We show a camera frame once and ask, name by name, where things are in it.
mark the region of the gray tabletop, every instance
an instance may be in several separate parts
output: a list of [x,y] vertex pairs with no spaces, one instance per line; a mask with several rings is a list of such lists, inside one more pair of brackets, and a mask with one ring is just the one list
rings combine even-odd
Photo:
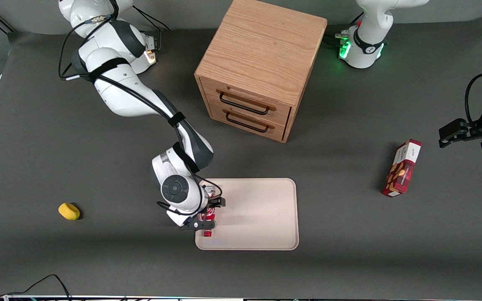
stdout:
[[[142,81],[213,145],[202,176],[296,182],[298,248],[197,249],[155,205],[149,164],[176,141],[172,128],[119,117],[90,83],[59,80],[61,36],[16,34],[0,81],[0,293],[56,273],[74,295],[482,300],[481,149],[437,141],[482,72],[482,19],[395,25],[368,70],[322,48],[287,144],[207,116],[193,72],[213,33],[165,34]],[[482,80],[470,102],[478,116]],[[423,146],[409,191],[387,198],[410,138]],[[62,202],[84,219],[64,220]],[[31,293],[63,292],[52,281]]]

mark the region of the green led light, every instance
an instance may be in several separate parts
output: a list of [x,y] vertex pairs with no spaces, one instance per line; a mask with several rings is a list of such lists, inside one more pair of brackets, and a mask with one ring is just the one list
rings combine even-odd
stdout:
[[384,43],[382,43],[382,45],[380,46],[379,54],[377,54],[377,59],[380,57],[380,53],[382,52],[382,48],[384,48]]
[[351,42],[347,41],[345,44],[341,46],[340,49],[340,57],[342,59],[347,57],[347,54],[349,53],[349,49],[351,48]]

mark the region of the white wall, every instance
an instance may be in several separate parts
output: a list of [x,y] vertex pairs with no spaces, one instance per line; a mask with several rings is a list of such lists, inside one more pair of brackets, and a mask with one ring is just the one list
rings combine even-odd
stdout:
[[[263,0],[319,15],[330,24],[348,23],[361,9],[354,0]],[[62,34],[70,29],[58,0],[0,0],[0,15],[19,31]],[[231,0],[135,0],[135,5],[171,28],[217,28]],[[482,0],[431,0],[418,8],[394,10],[396,23],[468,21],[482,17]],[[122,15],[140,29],[150,29],[134,10]]]

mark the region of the red snack box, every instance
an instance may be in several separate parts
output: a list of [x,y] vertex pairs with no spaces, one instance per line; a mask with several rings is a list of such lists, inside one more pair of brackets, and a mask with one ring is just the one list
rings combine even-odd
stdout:
[[421,142],[410,139],[397,148],[392,169],[386,178],[382,194],[393,198],[407,192]]

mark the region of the beige tray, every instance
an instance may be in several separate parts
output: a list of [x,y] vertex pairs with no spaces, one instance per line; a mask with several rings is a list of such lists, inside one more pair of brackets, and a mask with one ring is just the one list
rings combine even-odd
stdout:
[[211,237],[195,234],[201,250],[290,251],[299,244],[297,190],[291,179],[209,179],[223,190]]

